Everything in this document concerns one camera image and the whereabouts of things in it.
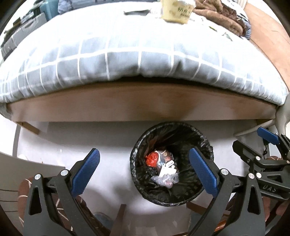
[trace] wooden bed frame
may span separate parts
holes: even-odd
[[[290,86],[290,38],[282,25],[247,4],[252,42]],[[30,121],[148,121],[273,119],[274,104],[197,84],[106,82],[65,89],[7,105],[12,121],[38,134]]]

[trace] white floor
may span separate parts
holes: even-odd
[[[157,122],[44,123],[36,136],[21,129],[18,152],[28,160],[63,165],[70,169],[92,148],[99,149],[101,162],[92,176],[83,198],[92,212],[104,212],[115,218],[120,204],[127,204],[125,235],[169,236],[186,232],[190,211],[185,205],[161,207],[145,199],[136,190],[130,175],[131,150],[142,133]],[[215,163],[232,174],[244,175],[247,169],[232,151],[233,134],[255,125],[254,121],[189,122],[209,139]],[[255,133],[242,141],[262,153],[262,140]],[[207,206],[211,196],[203,192],[195,201]]]

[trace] mattress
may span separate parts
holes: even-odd
[[[56,16],[0,67],[0,103],[124,76],[171,77],[282,105],[288,89],[248,40],[191,14],[160,19],[159,2],[116,2]],[[152,9],[147,16],[124,12]]]

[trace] trash can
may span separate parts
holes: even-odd
[[[164,122],[145,131],[130,156],[132,180],[143,198],[161,206],[179,206],[196,198],[203,186],[189,162],[189,150],[195,146],[213,160],[213,148],[207,138],[187,123]],[[158,175],[157,169],[146,164],[145,157],[160,149],[171,152],[177,164],[179,182],[170,189],[151,180]]]

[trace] brown blanket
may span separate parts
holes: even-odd
[[[237,12],[222,4],[220,0],[196,0],[193,12],[223,26],[237,36],[246,34],[246,26],[237,17]]]

